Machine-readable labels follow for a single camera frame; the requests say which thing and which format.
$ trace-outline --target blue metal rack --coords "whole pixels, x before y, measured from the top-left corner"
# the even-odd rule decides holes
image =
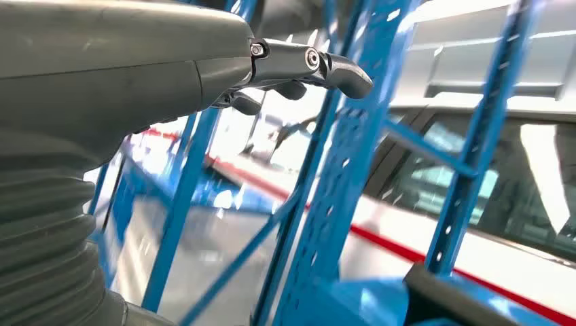
[[[249,19],[256,0],[228,0],[227,9]],[[254,250],[280,225],[262,292],[251,318],[252,326],[292,325],[403,325],[407,320],[410,294],[400,279],[341,282],[338,259],[344,246],[357,201],[362,193],[372,161],[374,144],[382,128],[389,136],[414,151],[453,167],[455,170],[433,242],[426,269],[435,279],[465,293],[477,302],[527,325],[552,325],[543,317],[495,295],[481,286],[451,275],[454,261],[465,233],[471,210],[478,197],[482,179],[497,143],[505,119],[506,100],[520,72],[528,44],[530,28],[541,9],[538,0],[521,0],[510,5],[500,44],[494,53],[484,98],[470,122],[462,154],[454,158],[426,143],[419,135],[387,117],[403,55],[412,34],[412,12],[417,0],[358,0],[350,15],[347,36],[338,43],[336,1],[325,0],[325,23],[330,39],[329,51],[355,59],[374,79],[374,91],[362,101],[341,98],[341,93],[327,93],[317,128],[313,132],[295,189],[284,205],[269,218],[232,263],[224,269],[199,302],[185,314],[180,325],[192,324],[248,260]],[[157,180],[144,180],[125,173],[119,186],[123,194],[115,205],[120,207],[118,236],[128,225],[135,194],[147,184],[154,184],[168,208],[160,250],[146,288],[142,306],[156,311],[166,285],[170,266],[182,233],[185,218],[200,179],[202,162],[209,146],[219,112],[208,109],[200,117],[188,118],[180,148],[168,182],[177,183],[170,193]],[[184,154],[196,119],[198,127],[184,166]],[[289,256],[296,242],[306,200],[316,177],[326,140],[333,134],[326,154],[325,167],[296,244],[293,259]],[[101,171],[101,183],[105,170]],[[129,188],[128,178],[133,178]],[[281,281],[287,271],[283,288]],[[507,302],[506,309],[493,304]],[[459,325],[448,319],[433,319],[417,325]]]
[[[436,280],[521,324],[552,324],[512,303],[502,309],[494,304],[497,295],[451,275],[541,4],[539,1],[519,1],[510,5],[484,86],[484,99],[470,122],[464,150],[456,159],[386,117],[412,33],[412,12],[418,2],[362,1],[360,20],[363,24],[356,25],[353,44],[346,54],[357,58],[359,65],[374,76],[374,91],[363,101],[346,99],[336,109],[323,108],[323,111],[330,111],[326,115],[338,111],[334,139],[280,294],[272,322],[274,326],[403,325],[409,321],[410,294],[402,280],[339,282],[332,278],[367,177],[374,144],[383,126],[390,136],[409,148],[456,171],[426,260],[426,268],[436,275]],[[329,128],[330,125],[322,125],[323,130]],[[298,218],[287,220],[296,220],[296,223],[285,225],[289,230],[283,231],[294,234],[299,227]],[[282,245],[284,251],[291,248],[291,242]],[[270,278],[277,280],[283,272],[276,270]],[[271,306],[275,295],[275,292],[263,293],[267,299],[264,305]],[[267,320],[268,316],[258,318]],[[447,320],[430,320],[426,325],[446,323],[459,325]]]

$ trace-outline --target screw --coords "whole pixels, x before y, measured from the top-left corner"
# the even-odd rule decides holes
[[[315,49],[309,48],[306,51],[306,64],[308,65],[308,68],[312,70],[317,69],[320,65],[319,54]]]
[[[262,56],[264,54],[264,46],[260,43],[254,43],[250,46],[250,52],[253,56]]]

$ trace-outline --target blue steel frame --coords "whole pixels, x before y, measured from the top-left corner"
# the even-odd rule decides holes
[[[257,0],[228,0],[226,10],[240,14],[242,18],[249,20],[255,9],[256,2]],[[160,248],[150,273],[144,298],[142,299],[142,307],[150,311],[157,312],[160,306],[170,267],[172,266],[182,229],[186,222],[186,215],[190,209],[190,201],[200,178],[204,156],[211,141],[218,116],[219,110],[216,108],[209,108],[200,114],[198,127],[192,137],[192,144],[190,145],[186,163],[182,168],[173,202],[168,208]],[[189,117],[187,126],[190,124],[194,125],[190,120]]]
[[[281,293],[273,325],[306,325],[306,307],[317,279],[330,280],[348,234],[370,168],[374,144],[393,94],[412,24],[405,17],[419,1],[362,1],[359,23],[346,56],[356,58],[374,79],[363,101],[346,99],[326,165]],[[330,125],[322,126],[329,130]],[[291,225],[295,232],[297,224]]]
[[[318,300],[329,288],[326,284],[330,284],[331,273],[338,264],[372,161],[376,137],[382,127],[388,128],[392,137],[413,150],[456,171],[426,261],[428,269],[441,277],[446,277],[452,270],[484,173],[498,141],[505,119],[506,100],[512,95],[529,41],[530,28],[541,9],[541,3],[538,0],[523,0],[510,6],[503,37],[490,66],[484,99],[471,120],[463,153],[456,160],[424,142],[408,128],[388,118],[382,121],[387,115],[410,40],[410,14],[418,2],[365,0],[364,15],[361,16],[364,24],[356,26],[353,51],[347,54],[351,58],[359,58],[360,66],[369,75],[376,76],[374,91],[363,101],[346,99],[339,107],[333,145],[327,154],[327,163],[280,296],[272,323],[274,326],[307,325],[311,322],[311,316],[318,316],[315,310],[319,308],[323,314],[336,313],[334,309],[338,308]],[[298,224],[287,227],[295,232]],[[276,273],[279,278],[283,270]],[[339,311],[337,314],[342,317],[341,321],[346,319],[345,325],[366,325],[360,318],[366,311],[360,310]],[[403,323],[403,316],[397,321]]]

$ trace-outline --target factory floor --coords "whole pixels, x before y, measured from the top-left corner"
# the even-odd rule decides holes
[[[96,209],[101,227],[113,188],[118,165],[111,164]],[[94,181],[97,172],[85,176]],[[133,304],[140,304],[154,264],[166,210],[154,198],[137,198],[126,230],[124,243],[115,236],[115,219],[109,220],[103,239],[110,287]],[[201,298],[219,273],[242,250],[263,226],[268,215],[226,211],[211,207],[190,209],[168,282],[160,303],[159,314],[178,322]],[[201,326],[240,326],[249,324],[267,267],[276,244],[276,232],[266,239],[239,270],[205,313],[196,321]],[[349,236],[340,259],[340,277],[354,279],[383,276],[387,268],[379,261],[397,262],[390,271],[408,270],[410,263],[396,258],[370,243]]]

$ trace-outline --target glass panel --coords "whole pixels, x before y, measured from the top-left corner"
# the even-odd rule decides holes
[[[467,117],[441,115],[424,138],[458,155]],[[508,120],[484,177],[470,226],[553,255],[576,260],[576,130],[569,124]],[[453,170],[411,153],[382,199],[438,218]]]

